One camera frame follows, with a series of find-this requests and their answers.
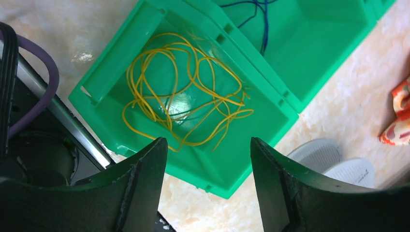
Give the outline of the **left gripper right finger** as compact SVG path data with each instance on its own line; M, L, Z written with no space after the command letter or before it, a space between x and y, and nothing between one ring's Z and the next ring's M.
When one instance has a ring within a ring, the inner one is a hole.
M407 232L410 187L371 189L329 178L257 137L250 158L266 232Z

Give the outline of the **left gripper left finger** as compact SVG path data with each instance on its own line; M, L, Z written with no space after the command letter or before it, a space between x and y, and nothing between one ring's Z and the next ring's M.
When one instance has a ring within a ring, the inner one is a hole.
M3 232L152 232L168 143L155 139L79 185L39 187L0 179Z

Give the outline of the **grey plastic cable spool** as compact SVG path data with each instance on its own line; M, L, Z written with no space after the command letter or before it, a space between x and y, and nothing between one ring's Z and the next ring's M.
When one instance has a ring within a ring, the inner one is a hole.
M288 157L329 178L365 188L375 187L375 170L364 158L343 160L341 148L329 139L300 145Z

